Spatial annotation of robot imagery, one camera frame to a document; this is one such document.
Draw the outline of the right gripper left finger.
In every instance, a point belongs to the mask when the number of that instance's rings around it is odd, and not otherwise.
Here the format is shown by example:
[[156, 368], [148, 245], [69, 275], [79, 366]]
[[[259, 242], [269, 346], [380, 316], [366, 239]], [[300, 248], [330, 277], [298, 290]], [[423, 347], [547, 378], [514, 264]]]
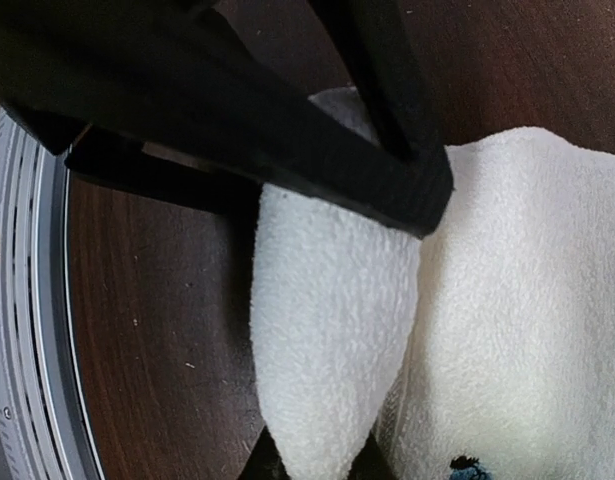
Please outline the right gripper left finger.
[[289, 480], [275, 442], [266, 427], [241, 472], [241, 480]]

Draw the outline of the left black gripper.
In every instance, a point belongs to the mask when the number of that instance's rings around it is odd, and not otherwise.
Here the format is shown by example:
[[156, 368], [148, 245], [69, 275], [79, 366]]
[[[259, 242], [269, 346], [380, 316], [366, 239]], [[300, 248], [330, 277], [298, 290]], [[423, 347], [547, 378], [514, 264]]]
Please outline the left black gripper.
[[90, 124], [259, 154], [257, 72], [214, 1], [0, 1], [0, 100], [57, 151]]

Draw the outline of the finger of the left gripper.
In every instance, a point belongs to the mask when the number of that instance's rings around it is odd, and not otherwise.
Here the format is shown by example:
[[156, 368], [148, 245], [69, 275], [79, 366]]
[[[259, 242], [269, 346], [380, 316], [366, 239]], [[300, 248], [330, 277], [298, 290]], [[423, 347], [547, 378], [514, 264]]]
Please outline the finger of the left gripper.
[[66, 167], [91, 183], [225, 215], [251, 215], [262, 184], [358, 213], [416, 237], [433, 233], [453, 176], [394, 1], [315, 1], [377, 135], [362, 139], [245, 53], [209, 69], [187, 128], [159, 118], [173, 149], [207, 170], [91, 129]]

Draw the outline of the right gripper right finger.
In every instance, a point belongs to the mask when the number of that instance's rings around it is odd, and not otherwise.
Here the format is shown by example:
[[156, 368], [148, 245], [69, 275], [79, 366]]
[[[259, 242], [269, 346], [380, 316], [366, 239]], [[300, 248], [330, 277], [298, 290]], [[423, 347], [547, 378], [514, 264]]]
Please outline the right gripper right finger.
[[348, 480], [396, 480], [373, 434], [353, 461]]

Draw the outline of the white cream towel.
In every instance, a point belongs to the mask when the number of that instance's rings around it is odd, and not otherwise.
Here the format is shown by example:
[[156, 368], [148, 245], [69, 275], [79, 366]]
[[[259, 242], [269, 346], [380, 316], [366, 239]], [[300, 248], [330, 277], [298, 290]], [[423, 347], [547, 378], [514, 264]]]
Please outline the white cream towel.
[[615, 155], [537, 127], [447, 150], [417, 239], [266, 185], [250, 331], [288, 475], [615, 479]]

